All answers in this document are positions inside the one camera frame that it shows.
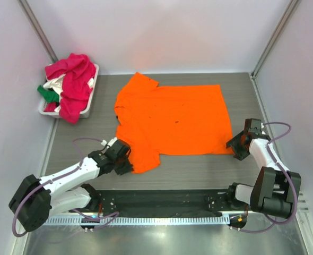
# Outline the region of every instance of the white plastic basket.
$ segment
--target white plastic basket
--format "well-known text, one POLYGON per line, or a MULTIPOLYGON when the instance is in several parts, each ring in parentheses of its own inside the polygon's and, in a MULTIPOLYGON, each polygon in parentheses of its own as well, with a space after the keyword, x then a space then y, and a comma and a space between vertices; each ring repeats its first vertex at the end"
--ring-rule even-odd
MULTIPOLYGON (((90 114, 90 108, 91 108, 91 103, 92 103, 92 99, 93 99, 93 94, 94 94, 94 90, 95 90, 95 86, 97 84, 97 77, 98 77, 98 73, 99 73, 99 66, 94 64, 96 71, 95 71, 95 76, 94 76, 94 86, 93 86, 93 90, 89 96, 88 99, 88 104, 85 110, 80 112, 80 118, 88 118, 89 114, 90 114)), ((54 118, 61 118, 61 116, 59 115, 59 113, 56 112, 44 112, 44 110, 46 109, 47 106, 47 102, 44 100, 44 98, 42 98, 41 102, 40 102, 40 106, 39 106, 39 113, 42 115, 49 115, 52 116, 54 118)))

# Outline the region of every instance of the pink towel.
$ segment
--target pink towel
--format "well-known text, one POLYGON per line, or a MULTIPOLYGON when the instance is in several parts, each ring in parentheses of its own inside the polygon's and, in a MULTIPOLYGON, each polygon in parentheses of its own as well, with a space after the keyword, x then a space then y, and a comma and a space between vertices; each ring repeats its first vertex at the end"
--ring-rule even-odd
POLYGON ((80 112, 87 107, 92 88, 88 81, 94 78, 96 68, 86 55, 73 53, 67 59, 59 60, 53 65, 45 67, 48 80, 66 74, 62 82, 60 116, 72 124, 76 124, 80 112))

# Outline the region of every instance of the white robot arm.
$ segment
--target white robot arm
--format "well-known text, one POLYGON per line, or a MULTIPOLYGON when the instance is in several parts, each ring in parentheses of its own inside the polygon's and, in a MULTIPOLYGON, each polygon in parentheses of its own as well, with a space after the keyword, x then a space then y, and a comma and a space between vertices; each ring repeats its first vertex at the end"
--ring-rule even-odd
POLYGON ((234 183, 229 187, 230 200, 244 202, 255 212, 289 218, 294 211, 294 203, 297 202, 294 197, 299 194, 301 177, 298 173, 289 171, 269 141, 261 120, 250 118, 245 120, 244 130, 227 142, 227 147, 232 147, 235 158, 243 160, 251 154, 260 168, 254 186, 234 183))
POLYGON ((27 232, 36 230, 55 214, 75 208, 94 210, 99 205, 100 195, 91 185, 83 182, 112 170, 118 175, 132 171, 128 160, 129 145, 117 138, 102 144, 105 146, 102 150, 93 151, 65 170, 40 179, 30 175, 22 181, 9 208, 18 215, 27 232), (81 187, 70 190, 80 184, 81 187))

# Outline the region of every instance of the white side wall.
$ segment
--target white side wall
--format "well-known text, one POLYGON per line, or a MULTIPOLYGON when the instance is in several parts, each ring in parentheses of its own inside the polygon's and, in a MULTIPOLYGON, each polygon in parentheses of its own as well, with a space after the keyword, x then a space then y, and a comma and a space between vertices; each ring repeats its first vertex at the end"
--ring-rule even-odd
POLYGON ((313 215, 313 0, 301 1, 257 80, 270 120, 292 124, 278 145, 287 166, 301 174, 313 215))
POLYGON ((101 74, 252 71, 289 0, 28 0, 59 58, 101 74))
POLYGON ((53 121, 38 113, 49 58, 15 0, 0 1, 0 254, 14 237, 8 203, 24 177, 39 174, 53 121))

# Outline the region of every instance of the gray wood-grain table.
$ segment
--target gray wood-grain table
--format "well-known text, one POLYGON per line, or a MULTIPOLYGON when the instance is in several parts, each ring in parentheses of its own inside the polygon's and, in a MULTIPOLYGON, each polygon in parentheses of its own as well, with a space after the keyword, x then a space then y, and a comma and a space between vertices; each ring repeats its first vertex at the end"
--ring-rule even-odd
MULTIPOLYGON (((223 74, 151 74, 160 86, 220 84, 230 115, 233 135, 244 128, 246 118, 262 118, 259 104, 247 73, 223 74)), ((77 125, 59 120, 46 175, 63 170, 80 160, 71 141, 79 137, 110 140, 115 136, 118 120, 114 112, 116 96, 132 75, 99 76, 91 114, 77 125)), ((188 146, 195 141, 188 140, 188 146)), ((101 145, 80 141, 85 155, 101 145)), ((227 188, 233 182, 254 185, 259 169, 249 156, 243 161, 231 155, 166 156, 161 165, 144 174, 117 176, 114 172, 88 181, 96 189, 214 189, 227 188)))

